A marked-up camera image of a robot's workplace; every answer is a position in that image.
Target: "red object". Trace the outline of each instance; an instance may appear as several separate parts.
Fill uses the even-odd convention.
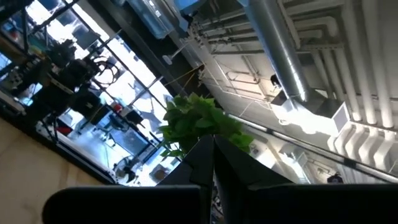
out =
[[[65,136],[67,136],[68,134],[70,134],[73,131],[72,128],[69,128],[69,127],[58,127],[58,128],[56,128],[56,130]]]
[[[120,111],[123,109],[123,107],[122,107],[122,105],[120,105],[120,104],[116,104],[116,105],[113,106],[113,109],[114,109],[116,112],[120,112]]]

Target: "silver duct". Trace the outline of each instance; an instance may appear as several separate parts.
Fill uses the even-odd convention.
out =
[[[244,7],[258,38],[268,55],[287,98],[299,102],[309,99],[299,58],[276,0],[238,0]]]

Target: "green plant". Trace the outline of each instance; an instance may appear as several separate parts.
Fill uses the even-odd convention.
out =
[[[168,102],[164,120],[169,124],[159,128],[163,132],[163,145],[168,146],[162,154],[164,157],[184,157],[202,136],[208,134],[224,136],[244,152],[249,152],[253,141],[251,136],[242,133],[240,122],[216,108],[214,99],[196,94],[176,96],[173,102]],[[180,148],[170,150],[170,145],[176,142]]]

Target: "beige wall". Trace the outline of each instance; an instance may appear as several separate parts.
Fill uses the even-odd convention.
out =
[[[53,193],[80,185],[100,183],[0,119],[0,223],[41,223]]]

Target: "air duct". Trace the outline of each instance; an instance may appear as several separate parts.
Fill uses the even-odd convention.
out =
[[[277,1],[238,0],[271,60],[287,98],[306,102],[309,87]]]
[[[282,86],[271,102],[280,124],[296,124],[307,134],[337,136],[349,121],[345,103],[325,98],[305,79],[278,1],[238,0],[269,57]]]

